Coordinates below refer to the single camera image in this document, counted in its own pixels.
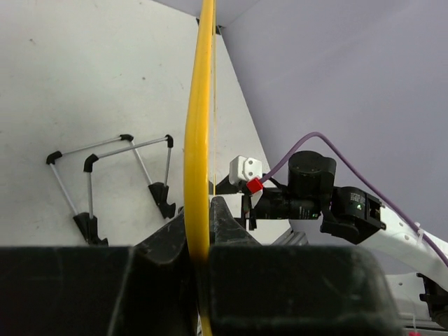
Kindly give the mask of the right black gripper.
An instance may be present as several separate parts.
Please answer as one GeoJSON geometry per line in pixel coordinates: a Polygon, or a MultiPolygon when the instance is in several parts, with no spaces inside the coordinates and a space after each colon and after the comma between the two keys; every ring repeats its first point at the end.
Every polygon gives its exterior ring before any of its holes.
{"type": "Polygon", "coordinates": [[[256,221],[301,219],[300,204],[280,188],[264,188],[260,199],[255,203],[256,196],[244,193],[241,198],[241,226],[246,229],[257,228],[256,221]]]}

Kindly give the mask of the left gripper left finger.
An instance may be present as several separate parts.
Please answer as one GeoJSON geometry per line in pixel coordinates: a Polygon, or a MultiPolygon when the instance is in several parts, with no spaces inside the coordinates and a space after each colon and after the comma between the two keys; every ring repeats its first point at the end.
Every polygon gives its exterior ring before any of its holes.
{"type": "Polygon", "coordinates": [[[136,246],[4,246],[2,335],[194,335],[184,218],[136,246]]]}

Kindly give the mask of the yellow framed whiteboard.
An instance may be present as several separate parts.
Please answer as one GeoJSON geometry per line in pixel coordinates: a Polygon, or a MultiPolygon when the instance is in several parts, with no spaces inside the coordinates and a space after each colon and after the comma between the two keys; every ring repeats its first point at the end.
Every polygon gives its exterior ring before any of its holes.
{"type": "Polygon", "coordinates": [[[215,19],[216,2],[203,1],[185,124],[183,164],[185,234],[189,256],[195,267],[197,303],[203,335],[212,334],[206,268],[210,247],[209,108],[215,19]]]}

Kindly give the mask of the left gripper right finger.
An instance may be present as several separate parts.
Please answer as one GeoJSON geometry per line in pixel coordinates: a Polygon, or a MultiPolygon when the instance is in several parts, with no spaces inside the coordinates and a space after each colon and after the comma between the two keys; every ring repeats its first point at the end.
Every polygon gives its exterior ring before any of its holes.
{"type": "Polygon", "coordinates": [[[402,335],[384,273],[349,246],[263,246],[211,201],[209,320],[214,335],[402,335]]]}

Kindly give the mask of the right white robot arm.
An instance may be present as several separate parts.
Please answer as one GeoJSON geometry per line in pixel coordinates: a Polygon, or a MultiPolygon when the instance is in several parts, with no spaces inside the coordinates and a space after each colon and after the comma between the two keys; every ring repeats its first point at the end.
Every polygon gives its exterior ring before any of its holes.
{"type": "Polygon", "coordinates": [[[334,184],[336,162],[313,151],[288,159],[288,183],[275,182],[259,196],[245,190],[241,224],[254,230],[262,220],[318,220],[320,231],[353,245],[381,251],[412,268],[387,280],[407,327],[447,328],[447,242],[413,229],[379,198],[334,184]]]}

